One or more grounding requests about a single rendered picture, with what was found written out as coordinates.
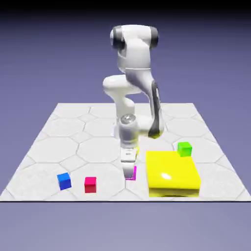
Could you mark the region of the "large yellow box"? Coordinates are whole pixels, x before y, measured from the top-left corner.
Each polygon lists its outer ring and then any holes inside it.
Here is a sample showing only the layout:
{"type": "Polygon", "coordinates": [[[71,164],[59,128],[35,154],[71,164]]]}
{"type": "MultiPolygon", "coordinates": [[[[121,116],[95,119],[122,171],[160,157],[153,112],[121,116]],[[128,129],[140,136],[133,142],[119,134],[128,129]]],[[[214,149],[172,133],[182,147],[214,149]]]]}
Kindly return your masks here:
{"type": "Polygon", "coordinates": [[[201,178],[192,157],[176,151],[147,151],[146,170],[150,197],[197,197],[201,178]]]}

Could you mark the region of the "small green cube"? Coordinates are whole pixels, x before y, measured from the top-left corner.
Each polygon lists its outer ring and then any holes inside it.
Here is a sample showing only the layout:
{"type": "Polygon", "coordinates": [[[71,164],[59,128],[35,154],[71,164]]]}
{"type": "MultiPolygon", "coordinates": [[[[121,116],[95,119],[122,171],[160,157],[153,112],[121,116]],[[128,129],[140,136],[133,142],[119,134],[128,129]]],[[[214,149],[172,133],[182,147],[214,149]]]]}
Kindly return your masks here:
{"type": "Polygon", "coordinates": [[[177,152],[181,157],[189,157],[192,155],[192,146],[189,142],[178,142],[177,152]]]}

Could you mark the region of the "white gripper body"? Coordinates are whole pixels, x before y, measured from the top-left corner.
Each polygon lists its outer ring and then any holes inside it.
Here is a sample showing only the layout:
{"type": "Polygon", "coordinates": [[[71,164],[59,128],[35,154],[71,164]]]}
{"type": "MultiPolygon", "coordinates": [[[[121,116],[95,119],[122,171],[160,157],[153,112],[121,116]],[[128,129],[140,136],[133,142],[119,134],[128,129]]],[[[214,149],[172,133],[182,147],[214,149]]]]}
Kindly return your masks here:
{"type": "Polygon", "coordinates": [[[125,178],[132,178],[134,174],[134,162],[123,162],[123,172],[125,178]]]}

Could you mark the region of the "small red cube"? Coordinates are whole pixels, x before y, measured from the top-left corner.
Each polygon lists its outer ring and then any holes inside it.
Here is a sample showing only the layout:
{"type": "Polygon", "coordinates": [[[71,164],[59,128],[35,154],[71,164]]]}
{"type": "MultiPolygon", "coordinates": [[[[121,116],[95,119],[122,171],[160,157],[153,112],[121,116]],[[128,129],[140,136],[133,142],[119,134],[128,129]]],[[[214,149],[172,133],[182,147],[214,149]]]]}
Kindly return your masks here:
{"type": "Polygon", "coordinates": [[[85,193],[96,193],[97,178],[95,176],[87,176],[84,182],[85,193]]]}

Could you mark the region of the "small magenta cube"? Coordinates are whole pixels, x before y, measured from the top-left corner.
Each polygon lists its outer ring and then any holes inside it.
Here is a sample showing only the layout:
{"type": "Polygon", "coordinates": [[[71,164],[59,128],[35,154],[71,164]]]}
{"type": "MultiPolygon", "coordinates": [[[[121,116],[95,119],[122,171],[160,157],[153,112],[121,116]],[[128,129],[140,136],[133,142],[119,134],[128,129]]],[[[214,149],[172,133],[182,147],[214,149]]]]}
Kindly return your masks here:
{"type": "Polygon", "coordinates": [[[133,176],[130,178],[126,178],[126,180],[136,180],[136,172],[137,172],[137,166],[134,166],[133,176]]]}

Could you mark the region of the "small blue cube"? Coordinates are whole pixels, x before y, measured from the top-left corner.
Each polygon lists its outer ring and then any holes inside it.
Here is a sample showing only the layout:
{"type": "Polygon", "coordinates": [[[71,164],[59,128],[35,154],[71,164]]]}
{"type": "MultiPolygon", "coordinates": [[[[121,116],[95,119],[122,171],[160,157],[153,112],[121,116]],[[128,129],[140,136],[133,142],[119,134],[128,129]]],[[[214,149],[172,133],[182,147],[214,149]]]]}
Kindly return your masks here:
{"type": "Polygon", "coordinates": [[[58,174],[57,180],[60,190],[65,190],[72,186],[69,173],[58,174]]]}

